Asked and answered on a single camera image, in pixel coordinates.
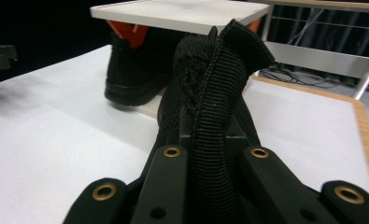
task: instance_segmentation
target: white table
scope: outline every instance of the white table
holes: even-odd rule
[[[207,35],[232,19],[249,24],[268,13],[268,5],[225,0],[142,0],[91,8],[94,18]]]
[[[94,180],[140,175],[157,122],[105,99],[109,54],[0,83],[0,224],[61,223]],[[244,96],[263,145],[306,185],[343,179],[369,191],[352,104],[257,80]]]

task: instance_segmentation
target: white tabletop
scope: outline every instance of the white tabletop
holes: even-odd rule
[[[232,19],[249,24],[268,12],[268,5],[224,0],[142,0],[91,8],[94,18],[207,35]]]
[[[62,223],[93,181],[141,173],[155,119],[104,98],[110,46],[0,83],[0,224]],[[342,179],[369,192],[352,105],[252,81],[262,144],[309,187]]]

